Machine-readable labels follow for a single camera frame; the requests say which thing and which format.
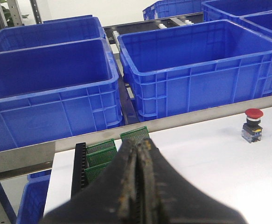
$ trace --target metal rail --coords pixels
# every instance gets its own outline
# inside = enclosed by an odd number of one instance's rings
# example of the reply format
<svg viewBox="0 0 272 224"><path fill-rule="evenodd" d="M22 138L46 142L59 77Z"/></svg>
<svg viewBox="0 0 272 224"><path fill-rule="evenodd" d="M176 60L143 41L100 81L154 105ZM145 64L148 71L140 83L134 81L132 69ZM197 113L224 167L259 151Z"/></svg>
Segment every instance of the metal rail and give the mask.
<svg viewBox="0 0 272 224"><path fill-rule="evenodd" d="M147 126L149 132L156 132L244 113L251 107L272 107L272 96L3 151L0 152L0 180L49 169L55 153L74 149L79 142L92 144L110 138L119 139L121 133L143 126Z"/></svg>
<svg viewBox="0 0 272 224"><path fill-rule="evenodd" d="M155 30L155 29L159 29L158 25L160 23L164 24L168 28L176 27L176 26L180 26L181 24L185 25L183 23L185 20L191 20L194 23L203 22L203 13L185 14L185 15L179 15L179 16L160 18L156 20L147 20L147 21L141 21L141 22L119 24L119 25L104 27L104 29L110 44L115 44L113 31L117 31L118 33L122 35L122 34L128 34L128 33Z"/></svg>

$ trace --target red mushroom button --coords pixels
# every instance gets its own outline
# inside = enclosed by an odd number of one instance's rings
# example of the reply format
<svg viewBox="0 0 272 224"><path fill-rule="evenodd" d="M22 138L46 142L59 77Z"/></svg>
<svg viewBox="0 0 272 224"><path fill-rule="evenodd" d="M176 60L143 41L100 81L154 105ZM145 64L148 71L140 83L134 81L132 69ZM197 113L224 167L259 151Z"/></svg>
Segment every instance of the red mushroom button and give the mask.
<svg viewBox="0 0 272 224"><path fill-rule="evenodd" d="M246 110L245 113L249 118L252 118L252 119L259 119L263 116L263 112L256 108L250 108Z"/></svg>

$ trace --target perforated pcb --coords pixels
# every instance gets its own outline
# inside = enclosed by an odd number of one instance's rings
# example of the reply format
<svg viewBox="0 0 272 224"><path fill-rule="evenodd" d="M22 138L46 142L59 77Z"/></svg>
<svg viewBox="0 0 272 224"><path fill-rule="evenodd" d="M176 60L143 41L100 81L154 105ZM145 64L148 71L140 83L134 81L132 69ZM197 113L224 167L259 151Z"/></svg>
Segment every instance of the perforated pcb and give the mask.
<svg viewBox="0 0 272 224"><path fill-rule="evenodd" d="M147 127L137 128L125 133L120 134L121 140L131 139L135 141L135 144L138 144L143 139L149 138L149 133Z"/></svg>
<svg viewBox="0 0 272 224"><path fill-rule="evenodd" d="M116 153L117 150L116 147L114 146L111 148L106 148L94 153L87 154L86 159L88 161L89 167L94 167L99 164L112 161Z"/></svg>
<svg viewBox="0 0 272 224"><path fill-rule="evenodd" d="M98 166L85 169L85 176L87 178L88 183L93 182L109 165L109 163L110 162L106 162L104 164L100 164Z"/></svg>
<svg viewBox="0 0 272 224"><path fill-rule="evenodd" d="M88 146L86 148L86 151L87 151L87 154L90 154L90 153L94 153L94 152L97 152L106 148L111 148L114 146L115 146L114 139L110 139L110 140L102 141L94 145Z"/></svg>

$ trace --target crate rim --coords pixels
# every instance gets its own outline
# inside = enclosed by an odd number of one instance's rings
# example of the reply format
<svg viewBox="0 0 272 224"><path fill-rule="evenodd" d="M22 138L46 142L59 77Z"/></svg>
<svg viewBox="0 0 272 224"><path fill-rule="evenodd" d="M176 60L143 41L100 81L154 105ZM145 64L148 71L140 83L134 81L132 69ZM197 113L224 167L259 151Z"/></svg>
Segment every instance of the crate rim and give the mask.
<svg viewBox="0 0 272 224"><path fill-rule="evenodd" d="M166 0L159 0L159 1L156 1L155 3L151 4L150 6L146 7L145 9L142 10L143 13L146 13L146 10L148 10L149 8L151 8L152 6L155 6L157 4L160 4L161 2L165 2Z"/></svg>
<svg viewBox="0 0 272 224"><path fill-rule="evenodd" d="M241 16L240 19L241 19L242 21L244 21L244 22L247 22L247 23L249 23L249 24L255 26L255 27L260 27L261 29L263 29L263 30L265 30L265 31L267 31L267 32L272 33L272 29L266 28L266 27L264 27L264 26L261 26L261 25L259 25L259 24L257 24L257 23L252 22L251 20L249 20L249 17L261 16L261 15L268 15L268 14L272 14L272 12L266 12L266 13L261 13L261 14L257 14L257 15L255 15L255 14L250 14L250 15L246 15L246 16Z"/></svg>
<svg viewBox="0 0 272 224"><path fill-rule="evenodd" d="M259 37L261 37L263 39L266 39L267 41L272 42L272 38L264 36L264 35L256 32L256 31L253 31L252 29L243 27L243 26L241 26L241 25L239 25L239 24L237 24L237 23L235 23L233 21L230 21L230 20L208 21L208 22L204 22L203 24L206 24L206 23L218 23L218 22L227 22L227 23L233 24L235 26L238 26L238 27L241 27L241 28L247 30L250 33L258 35ZM196 23L196 24L192 24L192 25L189 25L189 26L199 26L199 24L200 23ZM168 30L168 29L179 29L179 28L185 28L185 27L188 27L188 25L187 26L182 26L182 27L166 28L165 30ZM162 29L158 29L158 30L150 30L150 31L137 32L137 34L162 32L162 31L163 31ZM120 46L125 46L125 44L122 41L122 37L131 36L131 35L134 35L134 33L119 35L118 36L119 45ZM258 56L260 54L260 52L258 52L258 53L252 53L252 54L247 54L247 55L241 55L241 56L228 57L228 58L223 58L223 59L218 59L218 60L212 60L212 61L207 61L207 62L199 62L199 63L181 65L181 66L176 66L176 67L173 67L173 68L164 68L164 69L160 69L160 70L140 72L136 68L136 66L135 66L134 62L132 61L131 57L129 56L126 48L125 47L124 48L120 47L120 48L121 48L121 52L122 52L122 56L121 57L124 57L124 59L130 65L130 68L132 69L133 73L137 74L138 76L157 75L159 73L164 73L164 72L169 72L169 71L177 71L177 70L183 70L183 69L188 69L188 68L193 68L193 67L200 67L202 65L210 65L210 64L219 63L219 62L226 62L226 61L229 61L230 59L232 59L232 60L238 60L238 59L242 59L242 58L254 57L254 56ZM267 54L271 54L271 53L272 53L272 50L261 52L262 55L267 55Z"/></svg>
<svg viewBox="0 0 272 224"><path fill-rule="evenodd" d="M228 15L228 16L234 18L234 19L235 18L240 18L242 16L256 15L256 14L263 14L263 13L267 13L267 12L272 12L272 10L268 10L268 11L264 11L264 12L258 12L258 13L252 13L252 14L246 14L246 15L234 15L234 14L227 13L226 11L223 11L221 9L218 9L218 8L213 7L213 6L211 6L211 5L208 4L209 2L214 2L214 1L220 1L220 0L208 0L208 1L204 1L204 2L201 2L201 6L211 8L212 10L215 10L215 11L220 12L222 14Z"/></svg>
<svg viewBox="0 0 272 224"><path fill-rule="evenodd" d="M37 174L37 173L41 173L41 172L46 172L46 171L49 171L49 170L52 170L52 169L41 170L41 171L37 171L37 172L33 172L33 173L28 174L28 175L27 175L27 180L28 180L28 182L31 182L32 180L37 179L37 178L40 178L40 177L46 177L46 176L48 176L48 175L51 175L51 174L47 174L47 175L43 175L43 176L38 176L38 177L31 178L31 175L32 175L32 174Z"/></svg>
<svg viewBox="0 0 272 224"><path fill-rule="evenodd" d="M13 100L19 100L19 99L26 99L26 98L31 98L31 97L38 97L38 96L43 96L43 95L49 95L49 94L54 94L54 93L60 93L60 92L66 92L66 91L71 91L71 90L78 90L78 89L82 89L82 88L89 88L89 87L93 87L93 86L97 86L97 85L105 85L105 84L110 84L110 83L116 82L119 78L119 75L116 70L116 64L113 59L113 54L112 54L111 50L109 49L109 46L104 38L95 38L95 39L81 40L81 41L74 41L74 42L57 43L57 44L39 46L39 47L34 47L34 48L11 50L11 51L0 52L0 54L12 54L14 51L30 51L30 50L35 50L35 49L39 49L39 48L50 48L50 47L55 47L55 46L60 46L60 45L76 44L76 43L80 43L80 42L101 42L102 43L103 48L104 48L104 52L105 52L105 56L106 56L106 62L108 62L108 64L111 64L110 71L112 74L112 78L104 80L104 81L99 81L99 82L80 84L80 85L74 85L74 86L67 86L67 87L62 87L62 88L55 88L55 89L46 90L46 91L36 91L36 92L32 92L32 93L21 94L18 96L4 97L4 98L0 98L0 103L13 101Z"/></svg>
<svg viewBox="0 0 272 224"><path fill-rule="evenodd" d="M97 23L97 28L98 28L98 31L99 31L99 37L97 37L97 38L104 38L105 37L105 31L104 31L104 29L103 29L103 27L102 27L102 25L101 25L101 23L100 23L100 21L99 21L99 19L97 17L83 17L83 18L71 19L71 20L68 20L68 21L82 21L82 20L93 20L93 19ZM1 35L1 33L4 33L6 30L13 30L13 29L15 29L15 30L21 29L22 30L22 29L26 29L27 27L30 28L30 27L50 26L50 24L54 25L54 24L61 24L61 23L64 23L64 21L52 21L52 22L49 22L49 23L33 24L33 25L19 26L19 27L6 27L6 28L3 28L3 29L0 30L0 35Z"/></svg>

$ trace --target white wall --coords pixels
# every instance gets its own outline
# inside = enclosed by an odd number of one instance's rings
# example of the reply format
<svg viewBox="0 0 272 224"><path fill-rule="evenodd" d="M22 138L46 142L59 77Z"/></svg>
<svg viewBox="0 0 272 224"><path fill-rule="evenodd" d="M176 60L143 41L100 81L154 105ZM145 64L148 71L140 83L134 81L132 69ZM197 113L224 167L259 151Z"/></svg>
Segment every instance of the white wall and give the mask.
<svg viewBox="0 0 272 224"><path fill-rule="evenodd" d="M29 0L18 0L19 5ZM143 21L142 10L157 0L38 0L43 21L92 14L103 26Z"/></svg>

